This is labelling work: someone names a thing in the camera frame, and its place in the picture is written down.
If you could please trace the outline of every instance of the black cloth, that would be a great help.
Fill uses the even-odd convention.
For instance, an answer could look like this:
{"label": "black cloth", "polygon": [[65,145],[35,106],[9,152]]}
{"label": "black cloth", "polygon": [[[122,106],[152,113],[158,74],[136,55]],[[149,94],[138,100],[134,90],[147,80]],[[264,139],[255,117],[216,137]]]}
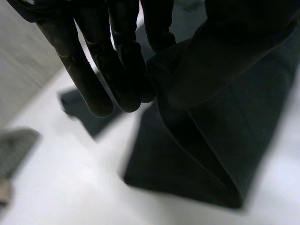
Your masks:
{"label": "black cloth", "polygon": [[[204,6],[174,19],[171,32],[201,23]],[[138,137],[124,172],[135,187],[175,194],[228,208],[239,208],[262,159],[300,61],[300,26],[229,87],[201,106],[175,110],[162,90],[187,43],[147,62],[157,102],[142,116]]]}

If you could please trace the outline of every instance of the black rubber glove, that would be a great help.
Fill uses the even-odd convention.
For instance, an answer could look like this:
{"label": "black rubber glove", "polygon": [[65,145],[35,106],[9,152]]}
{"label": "black rubber glove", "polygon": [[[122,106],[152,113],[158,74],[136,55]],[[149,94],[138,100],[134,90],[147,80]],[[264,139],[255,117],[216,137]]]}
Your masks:
{"label": "black rubber glove", "polygon": [[[91,112],[104,117],[113,104],[87,61],[78,40],[77,22],[101,75],[119,107],[137,110],[154,99],[145,75],[141,47],[136,42],[139,0],[8,0],[30,22],[36,22],[57,51]],[[145,27],[153,50],[175,44],[168,28],[173,0],[142,0]],[[110,27],[115,51],[110,39]]]}

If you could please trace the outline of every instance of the white surface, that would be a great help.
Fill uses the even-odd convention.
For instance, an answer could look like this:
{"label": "white surface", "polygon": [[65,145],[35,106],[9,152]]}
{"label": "white surface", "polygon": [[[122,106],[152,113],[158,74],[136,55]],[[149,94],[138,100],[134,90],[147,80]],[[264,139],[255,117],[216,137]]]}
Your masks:
{"label": "white surface", "polygon": [[14,199],[0,225],[300,224],[299,93],[291,98],[246,209],[231,211],[127,187],[119,172],[143,109],[119,118],[95,142],[60,109],[57,91],[71,86],[62,70],[9,125],[31,127],[43,137],[14,179]]}

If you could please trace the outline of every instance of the black object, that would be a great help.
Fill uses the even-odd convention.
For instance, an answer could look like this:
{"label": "black object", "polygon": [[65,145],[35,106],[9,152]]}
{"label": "black object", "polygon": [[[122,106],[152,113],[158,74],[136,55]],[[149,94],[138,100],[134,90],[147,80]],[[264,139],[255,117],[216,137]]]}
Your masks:
{"label": "black object", "polygon": [[[142,35],[143,37],[146,37],[145,30],[139,29],[137,31],[137,35],[138,36]],[[154,55],[154,52],[150,48],[144,46],[141,46],[141,51],[143,57],[146,60],[150,59]],[[99,74],[97,76],[99,77],[100,82],[103,84],[103,86],[106,88],[106,91],[110,95],[101,76]],[[122,114],[122,110],[118,107],[115,101],[112,100],[113,110],[109,116],[105,118],[99,118],[94,116],[88,109],[84,99],[82,98],[82,96],[80,95],[77,89],[63,91],[59,93],[59,98],[65,113],[68,114],[69,116],[74,116],[77,119],[79,119],[80,122],[85,127],[85,129],[87,130],[87,132],[93,138],[97,137],[97,135],[100,134],[101,131],[108,124],[110,124],[114,119],[116,119],[118,116]]]}
{"label": "black object", "polygon": [[[83,33],[92,58],[111,97],[124,112],[154,99],[145,74],[141,47],[136,42],[139,0],[8,0],[29,22],[36,22],[55,48],[90,111],[105,117],[113,103],[91,69],[75,26]],[[173,0],[142,0],[149,42],[157,52],[175,44],[169,32]],[[110,39],[110,26],[116,51]]]}
{"label": "black object", "polygon": [[[203,8],[186,18],[199,21]],[[170,31],[177,37],[180,29]],[[300,26],[207,102],[180,110],[169,105],[164,90],[187,44],[179,43],[147,62],[157,102],[142,116],[124,181],[138,188],[239,208],[293,84],[300,62]]]}

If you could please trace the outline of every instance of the folded fabric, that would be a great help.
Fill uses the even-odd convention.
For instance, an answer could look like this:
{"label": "folded fabric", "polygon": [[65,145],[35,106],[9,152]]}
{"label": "folded fabric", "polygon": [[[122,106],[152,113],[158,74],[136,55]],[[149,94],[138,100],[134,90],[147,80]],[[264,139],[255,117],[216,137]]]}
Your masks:
{"label": "folded fabric", "polygon": [[[178,30],[171,32],[177,36]],[[168,104],[165,89],[186,44],[147,62],[157,102],[142,116],[124,181],[239,208],[292,87],[300,62],[300,26],[222,92],[200,106],[178,110]]]}

